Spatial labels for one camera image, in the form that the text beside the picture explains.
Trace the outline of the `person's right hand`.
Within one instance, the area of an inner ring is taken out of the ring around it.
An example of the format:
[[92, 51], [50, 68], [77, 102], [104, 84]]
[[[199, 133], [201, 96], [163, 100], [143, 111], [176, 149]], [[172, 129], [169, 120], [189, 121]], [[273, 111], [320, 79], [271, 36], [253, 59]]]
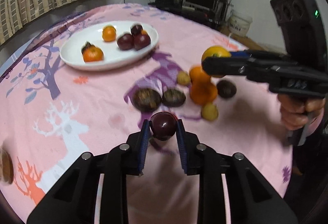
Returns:
[[289, 131], [309, 125], [308, 134], [311, 135], [323, 118], [325, 99], [308, 99], [301, 102], [285, 94], [278, 94], [277, 99], [281, 103], [281, 122]]

